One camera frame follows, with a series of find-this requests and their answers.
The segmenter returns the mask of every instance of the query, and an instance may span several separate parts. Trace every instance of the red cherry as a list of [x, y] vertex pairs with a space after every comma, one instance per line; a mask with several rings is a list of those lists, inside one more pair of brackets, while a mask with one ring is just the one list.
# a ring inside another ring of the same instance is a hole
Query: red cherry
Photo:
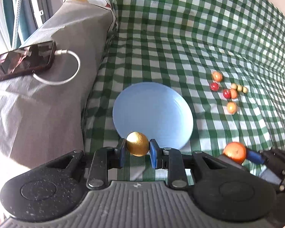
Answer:
[[212, 82], [210, 84], [210, 89], [214, 92], [217, 92], [219, 90], [219, 85], [216, 82]]
[[229, 89], [224, 89], [223, 90], [223, 96], [226, 98], [226, 99], [230, 99], [231, 98], [231, 92]]

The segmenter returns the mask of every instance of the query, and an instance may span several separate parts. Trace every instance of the blue plate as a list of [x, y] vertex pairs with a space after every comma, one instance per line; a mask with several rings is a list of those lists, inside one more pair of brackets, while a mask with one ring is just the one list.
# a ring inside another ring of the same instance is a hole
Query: blue plate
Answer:
[[113, 122], [122, 138], [136, 131], [155, 139], [159, 147], [176, 149], [187, 143], [193, 130], [186, 101], [156, 82], [141, 82], [123, 90], [113, 106]]

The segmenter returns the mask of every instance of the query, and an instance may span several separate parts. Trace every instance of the smartphone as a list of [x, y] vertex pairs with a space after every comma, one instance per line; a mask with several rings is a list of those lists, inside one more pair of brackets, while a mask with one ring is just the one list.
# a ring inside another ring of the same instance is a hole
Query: smartphone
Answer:
[[48, 41], [1, 54], [0, 81], [50, 69], [55, 50], [56, 43]]

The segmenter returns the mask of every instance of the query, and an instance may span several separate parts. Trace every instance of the checkered tablecloth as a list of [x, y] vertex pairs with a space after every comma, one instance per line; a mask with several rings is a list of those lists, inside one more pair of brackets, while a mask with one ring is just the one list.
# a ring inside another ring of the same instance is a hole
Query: checkered tablecloth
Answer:
[[[113, 0], [118, 33], [113, 39], [87, 102], [85, 149], [116, 146], [112, 109], [131, 84], [154, 81], [171, 87], [189, 104], [194, 118], [182, 149], [218, 156], [240, 141], [254, 150], [285, 150], [285, 16], [268, 0]], [[226, 111], [221, 92], [211, 92], [211, 73], [222, 88], [248, 87], [238, 112]], [[127, 155], [117, 179], [164, 179], [149, 156]], [[254, 174], [260, 168], [245, 161]]]

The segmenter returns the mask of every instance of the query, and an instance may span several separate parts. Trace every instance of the orange ball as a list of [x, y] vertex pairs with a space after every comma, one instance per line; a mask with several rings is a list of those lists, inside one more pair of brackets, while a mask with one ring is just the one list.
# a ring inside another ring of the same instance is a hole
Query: orange ball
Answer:
[[236, 90], [230, 89], [230, 92], [231, 92], [231, 98], [232, 99], [237, 98], [237, 91]]
[[227, 111], [230, 113], [230, 114], [234, 114], [236, 113], [236, 103], [235, 102], [228, 102], [227, 104]]
[[220, 82], [220, 81], [223, 80], [223, 75], [222, 75], [220, 72], [214, 71], [214, 72], [212, 73], [212, 79], [213, 79], [214, 81]]
[[246, 158], [246, 147], [240, 142], [231, 142], [224, 148], [223, 154], [234, 162], [243, 164]]

